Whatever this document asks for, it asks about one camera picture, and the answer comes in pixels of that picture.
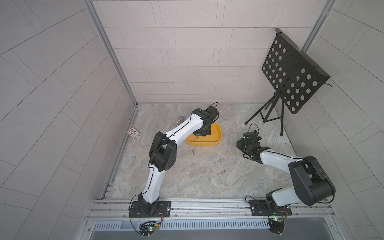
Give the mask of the yellow plastic storage box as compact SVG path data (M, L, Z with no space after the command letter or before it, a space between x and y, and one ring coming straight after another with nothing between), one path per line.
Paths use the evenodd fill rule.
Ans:
M205 146L214 147L217 146L222 140L222 129L217 123L213 123L211 127L211 134L209 136L195 136L191 134L186 138L186 142L191 146Z

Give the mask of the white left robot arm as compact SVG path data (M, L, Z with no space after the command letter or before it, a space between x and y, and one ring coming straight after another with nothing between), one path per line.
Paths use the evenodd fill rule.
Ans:
M175 164L177 148L194 132L209 135L208 130L219 117L218 110L210 106L206 110L197 108L174 129L156 133L149 152L150 173L145 189L139 194L140 206L149 214L157 209L160 189L167 171Z

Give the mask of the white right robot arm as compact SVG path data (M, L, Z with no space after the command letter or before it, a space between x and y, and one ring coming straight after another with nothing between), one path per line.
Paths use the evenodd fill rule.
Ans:
M236 147L243 153L244 158L272 166L291 176L293 183L291 187L275 190L266 195L271 207L278 208L299 203L307 206L316 203L325 204L325 199L333 198L336 194L334 184L313 156L290 157L270 148L261 147L259 140L252 143L248 137L238 140Z

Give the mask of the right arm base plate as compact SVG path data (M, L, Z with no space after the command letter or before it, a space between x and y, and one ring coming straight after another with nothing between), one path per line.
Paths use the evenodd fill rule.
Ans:
M291 216L292 211L288 206L279 207L266 199L251 199L247 201L253 216Z

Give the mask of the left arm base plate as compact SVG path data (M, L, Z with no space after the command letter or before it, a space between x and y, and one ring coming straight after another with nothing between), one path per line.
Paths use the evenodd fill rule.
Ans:
M157 201L151 205L148 203L134 201L129 208L129 217L131 218L159 218L170 216L172 202Z

